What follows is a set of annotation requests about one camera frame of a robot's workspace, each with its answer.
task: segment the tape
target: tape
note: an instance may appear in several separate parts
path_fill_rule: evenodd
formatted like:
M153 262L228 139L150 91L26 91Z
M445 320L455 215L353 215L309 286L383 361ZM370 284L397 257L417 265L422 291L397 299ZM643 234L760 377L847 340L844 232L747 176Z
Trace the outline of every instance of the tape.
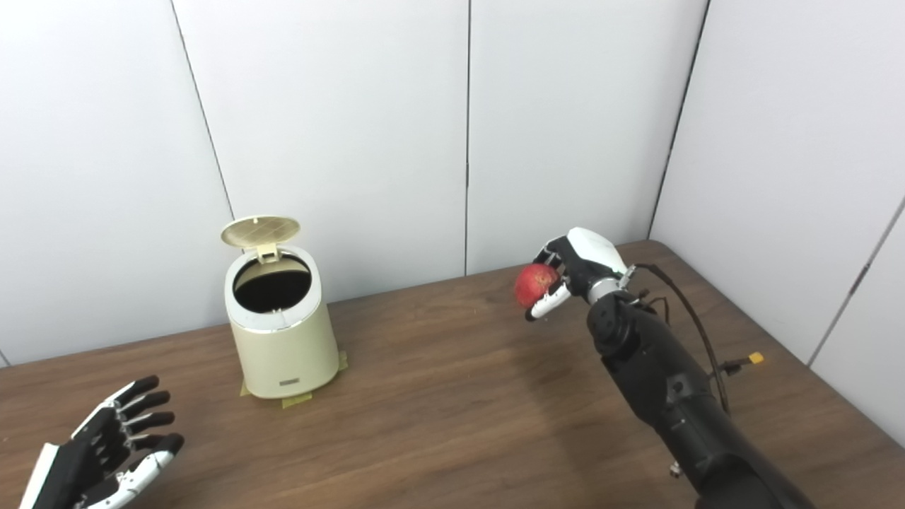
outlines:
M298 405L299 403L304 403L305 401L308 401L311 398L314 398L314 395L311 394L310 392L306 392L304 394L299 394L298 396L293 396L291 398L283 398L282 399L283 409L285 410L286 408L289 408L292 405Z

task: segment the red apple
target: red apple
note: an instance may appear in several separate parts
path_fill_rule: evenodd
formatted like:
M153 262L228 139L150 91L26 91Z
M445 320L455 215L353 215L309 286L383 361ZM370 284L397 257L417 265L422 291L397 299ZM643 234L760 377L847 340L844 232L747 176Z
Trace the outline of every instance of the red apple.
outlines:
M515 299L525 309L533 306L547 292L547 288L559 279L556 269L544 264L525 267L515 280Z

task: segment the cream trash can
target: cream trash can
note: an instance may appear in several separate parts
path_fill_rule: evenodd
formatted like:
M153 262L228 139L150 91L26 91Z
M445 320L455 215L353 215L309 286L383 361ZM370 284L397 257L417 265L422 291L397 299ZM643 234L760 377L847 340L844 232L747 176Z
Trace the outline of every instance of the cream trash can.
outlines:
M339 353L311 255L280 245L299 232L294 219L252 216L221 238L246 252L226 272L226 312L245 376L258 398L316 389L336 376Z

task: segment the open lid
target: open lid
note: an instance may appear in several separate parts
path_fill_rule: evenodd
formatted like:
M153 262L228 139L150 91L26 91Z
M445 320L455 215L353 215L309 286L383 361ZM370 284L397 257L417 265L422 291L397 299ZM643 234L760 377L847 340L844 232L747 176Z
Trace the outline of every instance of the open lid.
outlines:
M293 238L300 230L299 222L291 217L249 216L226 225L220 238L228 245L258 252L262 264L280 260L277 244Z

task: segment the robotic hand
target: robotic hand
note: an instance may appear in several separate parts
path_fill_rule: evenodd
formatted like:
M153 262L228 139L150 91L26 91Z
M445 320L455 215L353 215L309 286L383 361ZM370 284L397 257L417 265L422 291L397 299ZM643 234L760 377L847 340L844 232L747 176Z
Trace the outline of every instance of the robotic hand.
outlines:
M44 444L19 509L119 509L167 466L184 443L181 435L140 434L171 424L172 412L139 415L169 401L169 392L150 392L156 376L129 383L104 399L61 446ZM133 452L150 449L124 471Z
M591 304L587 327L604 367L634 414L669 448L678 464L674 472L683 472L698 492L696 507L814 508L738 431L714 398L710 376L669 326L625 290L635 265L626 267L612 243L573 228L548 242L534 263L562 265L563 272L526 311L526 319L544 316L570 295ZM660 275L687 303L662 271L653 265L637 267Z
M544 316L571 295L584 297L587 303L593 304L607 293L620 290L623 278L631 277L613 243L584 228L572 228L566 236L547 242L534 263L553 268L564 264L565 269L559 281L525 313L529 322Z

